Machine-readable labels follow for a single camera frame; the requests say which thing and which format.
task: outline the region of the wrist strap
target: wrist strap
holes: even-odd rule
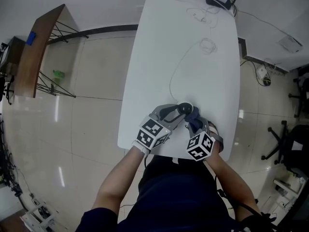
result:
[[[149,149],[147,149],[145,146],[141,145],[136,140],[133,141],[132,146],[135,146],[137,149],[139,149],[144,154],[148,154],[148,152],[149,152]]]

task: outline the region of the dark blue shirt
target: dark blue shirt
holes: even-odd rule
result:
[[[82,217],[78,232],[91,231],[243,231],[213,183],[188,174],[165,174],[145,183],[127,218],[97,208]]]

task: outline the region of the office chair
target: office chair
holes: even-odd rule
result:
[[[10,82],[8,83],[8,85],[5,85],[5,77],[0,77],[0,102],[2,101],[2,95],[5,95],[5,98],[8,100],[9,104],[12,105],[12,103],[10,102],[10,92],[14,93],[13,90],[10,90],[11,84],[14,81],[14,77],[12,76]]]
[[[283,125],[281,138],[271,127],[268,128],[268,131],[277,139],[278,145],[268,156],[262,156],[261,160],[267,160],[279,151],[275,165],[283,163],[288,171],[300,176],[309,176],[309,126],[297,125],[289,132],[287,122],[283,120],[281,123]]]
[[[298,111],[297,114],[294,115],[295,118],[298,118],[302,110],[309,114],[309,78],[304,81],[302,87],[299,86],[299,78],[296,78],[293,81],[297,83],[300,95],[289,94],[289,98],[299,99]]]

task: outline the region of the person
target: person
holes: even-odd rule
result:
[[[154,156],[139,183],[139,196],[127,218],[117,224],[120,204],[144,157],[133,146],[103,181],[92,210],[85,212],[77,232],[109,231],[273,231],[257,213],[253,194],[241,177],[219,155],[215,142],[206,162],[215,172],[222,189],[233,200],[232,219],[215,181],[202,161]]]

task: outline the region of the white floor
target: white floor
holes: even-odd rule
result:
[[[52,76],[52,70],[64,71],[63,86],[76,99],[40,92],[35,99],[14,97],[12,106],[5,99],[1,103],[6,140],[16,165],[31,192],[59,212],[57,221],[69,231],[76,229],[100,184],[126,153],[117,146],[117,133],[134,37],[135,32],[105,33],[46,49],[43,73]],[[294,77],[295,73],[273,75],[271,86],[262,87],[252,65],[241,66],[239,118],[228,164],[251,187],[263,212],[272,213],[277,206],[273,179],[291,178],[284,166],[274,165],[276,155],[267,161],[261,161],[261,156],[276,145],[268,127],[280,133],[282,120],[289,127],[297,123],[297,106],[288,98],[288,93],[297,94]],[[141,166],[136,173],[123,204],[135,203],[143,170]],[[21,173],[18,178],[22,197],[32,207]],[[272,217],[280,210],[283,217],[286,210],[280,207]],[[119,220],[129,211],[130,206],[121,208]]]

